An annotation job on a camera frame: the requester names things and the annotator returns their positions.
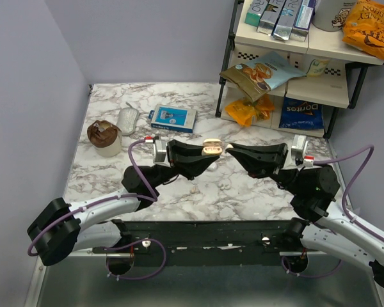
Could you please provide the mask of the beige earbud charging case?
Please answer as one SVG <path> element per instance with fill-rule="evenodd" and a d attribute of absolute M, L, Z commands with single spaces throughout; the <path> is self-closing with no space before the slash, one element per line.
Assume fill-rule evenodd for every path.
<path fill-rule="evenodd" d="M 223 152 L 223 143 L 220 139 L 205 139 L 202 144 L 202 155 L 221 155 Z"/>

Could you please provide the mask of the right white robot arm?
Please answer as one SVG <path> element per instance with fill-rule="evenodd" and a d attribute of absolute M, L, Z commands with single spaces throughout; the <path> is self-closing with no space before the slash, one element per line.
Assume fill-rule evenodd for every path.
<path fill-rule="evenodd" d="M 231 143 L 232 155 L 252 178 L 270 178 L 292 194 L 297 217 L 282 234 L 283 246 L 291 251 L 300 246 L 322 251 L 370 271 L 384 288 L 384 231 L 347 208 L 351 184 L 335 199 L 340 184 L 333 161 L 316 161 L 306 154 L 307 141 L 291 146 L 245 146 Z"/>

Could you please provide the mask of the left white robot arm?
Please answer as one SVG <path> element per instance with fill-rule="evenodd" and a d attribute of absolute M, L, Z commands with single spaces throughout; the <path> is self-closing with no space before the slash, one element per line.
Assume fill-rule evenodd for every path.
<path fill-rule="evenodd" d="M 206 139 L 202 145 L 176 139 L 163 141 L 159 137 L 131 143 L 131 165 L 124 171 L 122 187 L 92 200 L 52 200 L 27 229 L 31 239 L 27 254 L 38 256 L 45 266 L 51 266 L 76 250 L 105 247 L 116 253 L 125 251 L 129 237 L 113 226 L 111 219 L 151 206 L 159 197 L 157 187 L 177 176 L 195 179 L 222 152 L 222 142 L 216 138 Z"/>

